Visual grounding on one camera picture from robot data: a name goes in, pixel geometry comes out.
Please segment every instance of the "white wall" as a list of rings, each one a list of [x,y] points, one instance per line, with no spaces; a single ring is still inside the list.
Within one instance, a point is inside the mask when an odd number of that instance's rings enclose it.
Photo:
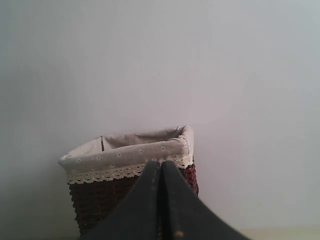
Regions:
[[[76,236],[57,164],[189,124],[201,199],[238,229],[320,225],[320,3],[0,2],[0,233]]]

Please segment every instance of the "floral fabric liner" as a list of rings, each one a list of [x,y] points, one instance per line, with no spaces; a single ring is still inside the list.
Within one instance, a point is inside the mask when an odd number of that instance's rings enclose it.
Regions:
[[[112,181],[139,176],[145,163],[174,161],[179,168],[193,164],[194,131],[178,126],[157,131],[103,135],[59,160],[69,184]]]

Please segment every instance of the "woven texture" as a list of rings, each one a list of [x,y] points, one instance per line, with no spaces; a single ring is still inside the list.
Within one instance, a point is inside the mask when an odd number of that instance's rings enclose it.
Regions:
[[[198,195],[195,165],[179,168],[186,182]],[[138,176],[82,184],[69,184],[80,234],[87,233],[108,216],[127,195]]]

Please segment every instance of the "wicker basket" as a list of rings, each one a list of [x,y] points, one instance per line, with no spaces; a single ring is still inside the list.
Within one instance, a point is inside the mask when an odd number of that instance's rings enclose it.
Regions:
[[[138,153],[133,157],[133,161],[130,157],[135,152]],[[141,152],[145,154],[144,159],[139,159]],[[115,209],[135,184],[146,159],[160,162],[177,160],[175,162],[180,172],[198,194],[193,161],[193,131],[188,126],[157,132],[101,136],[61,158],[59,163],[68,176],[75,220],[81,235]]]

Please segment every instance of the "lace trim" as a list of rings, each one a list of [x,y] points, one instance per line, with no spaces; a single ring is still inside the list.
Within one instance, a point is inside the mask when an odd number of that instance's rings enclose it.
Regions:
[[[180,158],[180,159],[167,159],[160,160],[159,162],[165,161],[174,161],[176,166],[181,169],[187,168],[189,165],[194,163],[193,156]],[[145,166],[145,163],[120,167],[111,170],[103,171],[92,171],[85,173],[69,174],[67,180],[69,184],[84,184],[84,183],[93,183],[93,182],[102,182],[102,181],[112,181],[113,179],[123,179],[123,178],[132,178],[134,176],[140,176],[142,170]]]

